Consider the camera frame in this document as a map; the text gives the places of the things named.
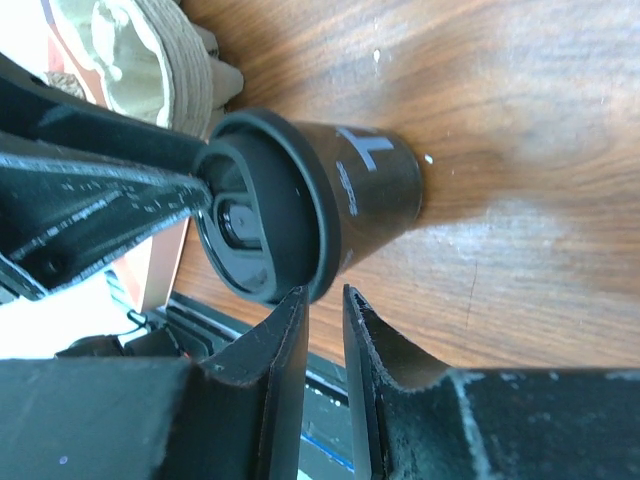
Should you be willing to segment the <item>black coffee lid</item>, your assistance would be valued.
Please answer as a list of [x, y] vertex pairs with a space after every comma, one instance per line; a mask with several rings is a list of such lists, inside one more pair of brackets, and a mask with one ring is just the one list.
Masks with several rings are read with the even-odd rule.
[[261, 108], [225, 116], [195, 174], [212, 204], [194, 223], [231, 291], [264, 305], [298, 286], [313, 302], [326, 294], [340, 260], [338, 206], [319, 154], [293, 123]]

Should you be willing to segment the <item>cardboard cup carrier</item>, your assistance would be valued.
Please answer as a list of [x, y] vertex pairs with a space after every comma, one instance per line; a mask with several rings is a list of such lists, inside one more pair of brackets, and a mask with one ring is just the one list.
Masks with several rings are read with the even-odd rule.
[[101, 80], [106, 106], [128, 117], [207, 137], [242, 92], [216, 36], [178, 1], [53, 1], [56, 27], [80, 65]]

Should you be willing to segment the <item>black coffee cup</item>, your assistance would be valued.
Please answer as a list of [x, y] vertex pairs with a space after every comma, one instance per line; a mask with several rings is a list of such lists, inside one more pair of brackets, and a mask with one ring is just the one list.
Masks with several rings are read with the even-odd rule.
[[416, 221], [424, 182], [419, 160], [397, 134], [373, 127], [296, 122], [336, 199], [343, 273]]

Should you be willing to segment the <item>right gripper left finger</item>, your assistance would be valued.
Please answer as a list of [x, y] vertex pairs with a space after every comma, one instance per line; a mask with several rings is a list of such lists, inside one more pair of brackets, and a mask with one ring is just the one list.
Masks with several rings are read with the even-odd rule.
[[263, 321], [201, 363], [193, 478], [296, 478], [308, 337], [308, 290], [295, 287]]

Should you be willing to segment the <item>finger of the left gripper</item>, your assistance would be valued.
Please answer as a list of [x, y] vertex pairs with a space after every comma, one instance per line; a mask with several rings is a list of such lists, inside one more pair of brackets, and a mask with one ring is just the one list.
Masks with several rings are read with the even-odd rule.
[[2, 135], [2, 299], [69, 288], [207, 207], [191, 174], [204, 146], [174, 137], [123, 158]]
[[91, 104], [1, 57], [1, 131], [188, 174], [205, 143]]

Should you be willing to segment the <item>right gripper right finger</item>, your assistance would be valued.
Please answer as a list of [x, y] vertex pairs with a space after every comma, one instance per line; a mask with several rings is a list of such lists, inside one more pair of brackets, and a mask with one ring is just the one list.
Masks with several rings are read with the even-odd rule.
[[446, 372], [385, 322], [353, 286], [343, 288], [343, 341], [357, 479], [430, 479], [437, 465], [426, 393]]

